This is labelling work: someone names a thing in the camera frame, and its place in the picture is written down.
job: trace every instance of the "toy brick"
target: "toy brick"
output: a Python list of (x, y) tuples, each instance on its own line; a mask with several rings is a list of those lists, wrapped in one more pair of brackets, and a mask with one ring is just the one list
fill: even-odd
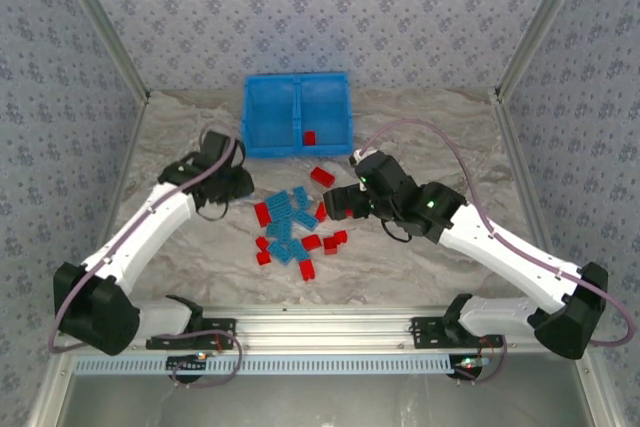
[(333, 238), (336, 240), (336, 243), (340, 245), (340, 244), (345, 244), (349, 236), (347, 235), (346, 230), (339, 230), (338, 232), (333, 234)]
[(272, 242), (267, 247), (267, 251), (273, 255), (280, 263), (287, 265), (293, 258), (293, 254), (289, 252), (282, 244)]
[(269, 241), (266, 237), (258, 237), (256, 239), (256, 245), (262, 252), (264, 252), (265, 250), (267, 250), (267, 247), (269, 247)]
[(283, 204), (279, 207), (271, 209), (271, 219), (276, 222), (278, 220), (289, 219), (293, 215), (293, 206), (291, 204)]
[(302, 185), (293, 189), (293, 196), (296, 198), (298, 208), (301, 210), (307, 210), (311, 207), (311, 201), (309, 200), (309, 197), (307, 197), (307, 191), (304, 190)]
[(289, 242), (289, 245), (287, 247), (289, 248), (289, 252), (291, 252), (298, 261), (311, 258), (309, 256), (309, 252), (307, 252), (307, 250), (302, 246), (302, 242), (300, 242), (300, 239), (292, 240), (291, 242)]
[(303, 145), (316, 145), (316, 133), (313, 130), (308, 130), (304, 133)]
[(324, 255), (333, 255), (338, 253), (338, 244), (333, 237), (325, 237), (324, 243)]
[(271, 239), (280, 237), (280, 222), (267, 225), (267, 237)]
[(293, 222), (291, 219), (284, 219), (278, 222), (280, 224), (280, 232), (278, 234), (278, 242), (283, 244), (291, 241), (291, 231), (293, 230)]
[(258, 259), (259, 265), (271, 263), (271, 255), (269, 255), (269, 252), (258, 252), (256, 254), (256, 259)]
[(302, 239), (302, 246), (307, 250), (313, 250), (322, 247), (322, 241), (318, 235), (314, 234)]
[(325, 209), (324, 207), (324, 202), (320, 202), (318, 210), (316, 210), (315, 217), (316, 219), (318, 219), (318, 222), (324, 222), (325, 220), (327, 220), (327, 209)]
[(253, 208), (256, 211), (260, 227), (266, 227), (267, 224), (271, 222), (271, 216), (269, 215), (269, 208), (267, 207), (267, 204), (260, 202), (259, 204), (254, 205)]
[(327, 188), (331, 187), (336, 181), (336, 178), (333, 175), (320, 167), (313, 169), (311, 172), (311, 178)]
[(316, 278), (316, 271), (313, 268), (313, 262), (311, 262), (311, 259), (298, 262), (298, 265), (300, 266), (300, 274), (302, 274), (302, 280), (307, 282), (308, 280), (313, 280)]
[(273, 194), (269, 197), (267, 197), (264, 200), (265, 204), (267, 204), (267, 207), (269, 207), (269, 210), (273, 210), (276, 207), (280, 207), (281, 205), (284, 204), (288, 204), (289, 203), (289, 194), (287, 194), (286, 191), (281, 191), (278, 192), (277, 194)]
[(304, 210), (296, 210), (296, 213), (293, 214), (293, 220), (311, 232), (318, 226), (318, 219), (307, 214)]

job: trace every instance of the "wall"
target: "wall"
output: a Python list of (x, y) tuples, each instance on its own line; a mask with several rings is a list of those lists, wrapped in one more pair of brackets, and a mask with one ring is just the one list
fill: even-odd
[(540, 0), (101, 0), (149, 89), (346, 70), (356, 86), (496, 85)]
[[(640, 323), (640, 0), (567, 0), (509, 101), (557, 252), (595, 260)], [(603, 335), (620, 334), (612, 308)], [(640, 426), (640, 338), (606, 351)]]
[(52, 274), (96, 244), (138, 111), (76, 0), (0, 0), (0, 425), (48, 358)]

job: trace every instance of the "blue plastic container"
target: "blue plastic container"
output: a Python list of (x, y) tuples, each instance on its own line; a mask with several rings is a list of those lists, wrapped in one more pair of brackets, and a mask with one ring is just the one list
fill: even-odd
[[(304, 132), (316, 145), (303, 145)], [(349, 155), (353, 119), (345, 73), (247, 77), (242, 139), (249, 157)]]

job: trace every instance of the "gray marble surface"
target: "gray marble surface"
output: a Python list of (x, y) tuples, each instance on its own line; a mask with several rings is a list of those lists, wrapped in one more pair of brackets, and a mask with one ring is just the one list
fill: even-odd
[[(447, 132), (471, 167), (490, 216), (528, 237), (513, 177), (484, 91), (426, 89), (354, 90), (355, 145), (398, 118), (419, 117)], [(116, 227), (144, 201), (157, 175), (194, 150), (203, 126), (239, 135), (240, 91), (153, 92), (126, 181)], [(386, 133), (375, 145), (393, 154), (418, 183), (443, 182), (468, 196), (461, 170), (435, 135), (417, 126)], [(346, 229), (349, 242), (337, 255), (312, 253), (316, 279), (303, 282), (297, 264), (259, 267), (254, 239), (262, 235), (253, 205), (282, 189), (304, 185), (314, 205), (323, 188), (309, 178), (320, 166), (336, 186), (355, 181), (346, 157), (292, 158), (246, 162), (256, 190), (234, 202), (227, 217), (210, 223), (195, 217), (180, 227), (152, 259), (132, 296), (177, 294), (203, 304), (314, 303), (445, 305), (460, 292), (483, 296), (518, 295), (506, 281), (462, 254), (424, 239), (401, 244), (387, 237), (377, 219), (327, 221), (317, 233)], [(215, 216), (217, 206), (203, 213)], [(294, 235), (306, 235), (304, 230)]]

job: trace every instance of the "red block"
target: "red block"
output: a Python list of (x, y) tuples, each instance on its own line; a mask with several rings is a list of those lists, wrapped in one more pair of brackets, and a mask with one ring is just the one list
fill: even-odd
[(311, 172), (311, 178), (327, 188), (331, 187), (336, 181), (336, 178), (333, 175), (320, 167), (313, 169)]
[(259, 204), (254, 205), (253, 208), (256, 211), (260, 227), (266, 227), (271, 223), (271, 216), (269, 215), (269, 208), (267, 207), (267, 204), (260, 202)]
[(304, 145), (316, 145), (316, 133), (313, 130), (305, 132), (302, 143)]
[(266, 237), (258, 237), (256, 239), (256, 245), (260, 248), (262, 252), (267, 251), (267, 247), (269, 247), (269, 241)]
[(325, 237), (324, 242), (324, 255), (333, 255), (338, 253), (338, 243), (333, 237)]
[(322, 246), (322, 241), (320, 240), (320, 237), (318, 237), (315, 234), (305, 237), (304, 239), (302, 239), (301, 242), (305, 250), (313, 250)]
[(308, 280), (313, 280), (316, 278), (316, 271), (313, 269), (313, 263), (311, 259), (303, 260), (299, 262), (300, 273), (302, 274), (302, 280), (307, 282)]
[(316, 210), (316, 219), (320, 222), (327, 220), (327, 209), (324, 208), (324, 202), (320, 202), (318, 210)]
[(265, 265), (271, 262), (271, 255), (269, 252), (259, 252), (256, 254), (256, 259), (258, 259), (258, 264)]
[(336, 243), (338, 245), (340, 245), (340, 244), (346, 244), (347, 243), (347, 239), (349, 237), (347, 235), (347, 231), (346, 230), (339, 230), (338, 232), (333, 234), (333, 238), (336, 240)]

